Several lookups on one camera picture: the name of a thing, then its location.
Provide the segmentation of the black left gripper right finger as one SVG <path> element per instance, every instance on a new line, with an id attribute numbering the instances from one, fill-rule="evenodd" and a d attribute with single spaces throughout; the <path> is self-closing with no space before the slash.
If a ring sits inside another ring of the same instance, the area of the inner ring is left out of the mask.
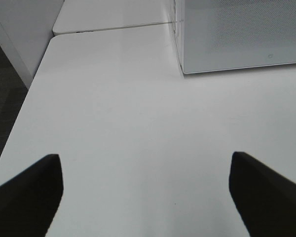
<path id="1" fill-rule="evenodd" d="M 296 183 L 245 152 L 234 152 L 229 192 L 252 237 L 296 237 Z"/>

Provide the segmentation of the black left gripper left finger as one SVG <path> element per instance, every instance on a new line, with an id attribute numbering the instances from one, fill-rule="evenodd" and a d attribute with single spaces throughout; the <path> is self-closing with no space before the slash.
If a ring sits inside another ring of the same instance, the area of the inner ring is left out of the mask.
<path id="1" fill-rule="evenodd" d="M 41 158 L 0 185 L 0 237 L 43 237 L 64 191 L 58 154 Z"/>

